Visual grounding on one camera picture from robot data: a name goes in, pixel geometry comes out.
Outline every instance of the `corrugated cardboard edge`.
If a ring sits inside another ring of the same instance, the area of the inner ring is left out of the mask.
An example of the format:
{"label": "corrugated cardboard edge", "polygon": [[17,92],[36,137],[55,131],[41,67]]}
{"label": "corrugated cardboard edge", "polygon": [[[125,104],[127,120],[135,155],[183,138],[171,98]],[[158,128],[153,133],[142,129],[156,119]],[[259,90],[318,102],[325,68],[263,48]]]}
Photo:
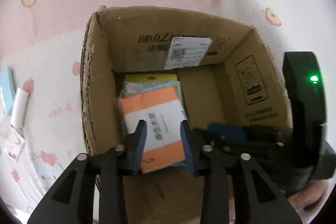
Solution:
{"label": "corrugated cardboard edge", "polygon": [[90,111],[90,97],[89,97],[89,87],[90,87],[90,67],[91,67],[91,55],[92,49],[91,45],[88,45],[87,38],[90,32],[90,24],[92,19],[97,19],[97,13],[93,13],[89,22],[86,26],[83,49],[81,56],[81,72],[80,72],[80,97],[81,97],[81,113],[82,113],[82,128],[83,137],[86,147],[86,152],[92,156],[93,151],[97,151],[97,144],[95,142],[95,133],[93,130],[93,124],[91,120]]}

